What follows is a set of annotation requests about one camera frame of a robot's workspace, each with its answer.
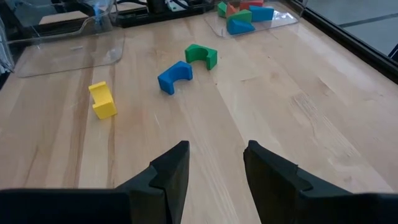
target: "green block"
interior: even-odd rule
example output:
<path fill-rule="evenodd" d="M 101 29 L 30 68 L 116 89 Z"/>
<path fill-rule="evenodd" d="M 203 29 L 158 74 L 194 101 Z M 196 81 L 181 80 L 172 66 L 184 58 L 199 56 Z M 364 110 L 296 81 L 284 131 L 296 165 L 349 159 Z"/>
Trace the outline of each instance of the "green block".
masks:
<path fill-rule="evenodd" d="M 233 15 L 230 15 L 226 22 L 228 23 L 231 19 L 236 19 L 237 21 L 248 22 L 251 23 L 251 11 L 247 9 L 243 9 Z"/>
<path fill-rule="evenodd" d="M 185 49 L 185 60 L 191 63 L 196 60 L 206 62 L 207 70 L 211 70 L 217 64 L 217 51 L 197 44 L 191 44 Z"/>
<path fill-rule="evenodd" d="M 225 18 L 225 14 L 226 14 L 226 4 L 224 2 L 220 2 L 217 5 L 217 10 L 218 10 L 218 16 L 220 17 L 224 17 Z"/>

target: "transparent acrylic wall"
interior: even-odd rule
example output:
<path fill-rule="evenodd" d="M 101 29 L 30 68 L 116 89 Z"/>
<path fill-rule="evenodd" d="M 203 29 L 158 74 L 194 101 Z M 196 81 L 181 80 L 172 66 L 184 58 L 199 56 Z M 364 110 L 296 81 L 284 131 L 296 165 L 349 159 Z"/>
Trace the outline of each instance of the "transparent acrylic wall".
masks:
<path fill-rule="evenodd" d="M 250 0 L 243 1 L 223 1 L 225 3 L 230 3 L 235 8 L 239 7 L 241 2 L 249 2 Z M 230 38 L 237 35 L 244 34 L 236 34 L 231 35 L 228 33 L 226 29 L 226 18 L 222 18 L 218 16 L 217 13 L 217 4 L 221 1 L 215 2 L 215 8 L 207 12 L 205 14 L 205 21 L 207 24 L 213 29 L 214 33 L 220 37 Z M 252 32 L 257 32 L 260 30 L 271 29 L 274 27 L 286 26 L 289 24 L 295 24 L 299 21 L 302 16 L 303 10 L 305 9 L 305 5 L 307 4 L 307 0 L 304 1 L 296 1 L 296 0 L 265 0 L 263 7 L 273 7 L 274 8 L 274 17 L 272 21 L 263 21 L 263 22 L 252 22 L 255 30 Z"/>
<path fill-rule="evenodd" d="M 0 21 L 0 60 L 4 67 L 19 77 L 31 77 L 107 65 L 121 58 L 124 33 L 112 23 L 114 0 L 47 2 L 50 4 L 6 0 L 13 16 L 2 17 L 14 23 L 15 29 L 6 34 Z M 51 19 L 59 15 L 61 20 Z M 18 56 L 11 53 L 18 50 Z"/>

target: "wooden tabletop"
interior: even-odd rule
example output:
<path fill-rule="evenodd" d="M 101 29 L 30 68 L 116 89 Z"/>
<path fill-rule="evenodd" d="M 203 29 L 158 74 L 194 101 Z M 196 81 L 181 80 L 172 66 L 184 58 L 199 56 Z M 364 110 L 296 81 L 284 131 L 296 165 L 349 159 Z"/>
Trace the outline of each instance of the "wooden tabletop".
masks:
<path fill-rule="evenodd" d="M 17 78 L 0 91 L 0 188 L 112 188 L 181 140 L 191 145 L 182 223 L 259 223 L 243 166 L 250 139 L 353 192 L 398 190 L 398 86 L 305 20 L 217 37 L 203 16 L 125 30 L 115 65 Z M 190 44 L 211 71 L 169 96 L 157 76 Z M 118 114 L 99 120 L 88 86 Z"/>

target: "plastic bin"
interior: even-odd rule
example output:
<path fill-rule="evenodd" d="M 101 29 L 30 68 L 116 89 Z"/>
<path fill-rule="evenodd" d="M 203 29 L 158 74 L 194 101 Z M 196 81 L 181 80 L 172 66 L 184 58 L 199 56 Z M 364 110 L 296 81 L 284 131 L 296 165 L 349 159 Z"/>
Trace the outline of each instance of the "plastic bin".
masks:
<path fill-rule="evenodd" d="M 220 17 L 218 15 L 217 5 L 221 1 L 215 2 L 215 8 L 207 12 L 205 14 L 205 20 L 207 24 L 213 29 L 214 33 L 220 37 L 230 38 L 237 35 L 231 35 L 226 28 L 226 18 Z M 223 1 L 225 3 L 230 3 L 236 9 L 239 9 L 239 5 L 241 2 L 249 2 L 249 0 L 245 1 Z M 257 32 L 260 30 L 271 29 L 280 26 L 286 26 L 289 24 L 295 24 L 299 21 L 302 16 L 303 10 L 307 5 L 307 0 L 265 0 L 263 7 L 273 7 L 274 8 L 274 17 L 271 21 L 263 21 L 263 22 L 252 22 L 251 24 L 254 26 L 254 31 Z"/>
<path fill-rule="evenodd" d="M 1 4 L 0 61 L 18 77 L 107 65 L 122 57 L 124 33 L 113 26 L 114 0 Z"/>

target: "blue arch block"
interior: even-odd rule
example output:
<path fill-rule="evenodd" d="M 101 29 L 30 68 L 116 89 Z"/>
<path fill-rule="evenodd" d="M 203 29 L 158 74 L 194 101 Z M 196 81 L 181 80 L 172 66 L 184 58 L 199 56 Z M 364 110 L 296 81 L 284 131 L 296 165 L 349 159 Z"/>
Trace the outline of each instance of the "blue arch block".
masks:
<path fill-rule="evenodd" d="M 252 32 L 255 30 L 254 26 L 249 22 L 238 21 L 236 19 L 231 19 L 227 25 L 226 29 L 228 30 L 229 34 L 244 34 L 247 32 Z"/>
<path fill-rule="evenodd" d="M 157 77 L 159 81 L 160 89 L 168 93 L 169 95 L 174 94 L 173 83 L 177 80 L 185 79 L 191 80 L 193 78 L 192 66 L 188 63 L 179 61 L 175 65 L 171 66 L 164 73 Z"/>
<path fill-rule="evenodd" d="M 252 13 L 252 22 L 271 21 L 274 17 L 274 9 L 271 7 L 249 6 Z"/>

